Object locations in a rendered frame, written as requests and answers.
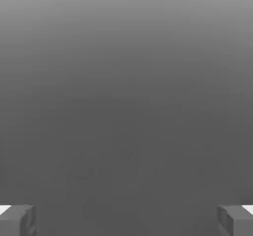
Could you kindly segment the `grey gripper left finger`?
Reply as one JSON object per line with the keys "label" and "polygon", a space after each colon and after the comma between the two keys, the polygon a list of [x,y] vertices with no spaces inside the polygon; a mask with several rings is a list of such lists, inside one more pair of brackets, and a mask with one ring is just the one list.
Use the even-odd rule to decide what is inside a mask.
{"label": "grey gripper left finger", "polygon": [[0,236],[37,236],[36,206],[0,205]]}

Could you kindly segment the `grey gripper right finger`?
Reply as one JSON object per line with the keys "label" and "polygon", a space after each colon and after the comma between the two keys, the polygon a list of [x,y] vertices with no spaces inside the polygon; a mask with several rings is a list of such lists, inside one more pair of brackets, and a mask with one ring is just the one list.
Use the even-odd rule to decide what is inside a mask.
{"label": "grey gripper right finger", "polygon": [[219,205],[217,220],[221,236],[253,236],[253,205]]}

